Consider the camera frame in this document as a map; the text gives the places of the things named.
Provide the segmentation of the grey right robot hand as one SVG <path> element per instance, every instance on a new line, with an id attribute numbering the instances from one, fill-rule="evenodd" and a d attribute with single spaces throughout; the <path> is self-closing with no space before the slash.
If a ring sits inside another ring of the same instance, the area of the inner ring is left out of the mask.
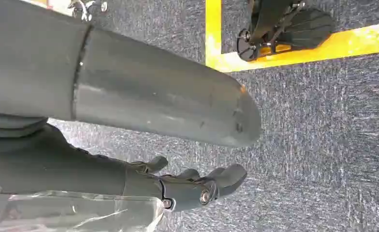
<path id="1" fill-rule="evenodd" d="M 68 143 L 49 118 L 246 147 L 260 112 L 230 76 L 21 0 L 0 0 L 0 193 L 57 190 L 170 200 L 176 211 L 235 192 L 238 164 L 156 176 Z"/>

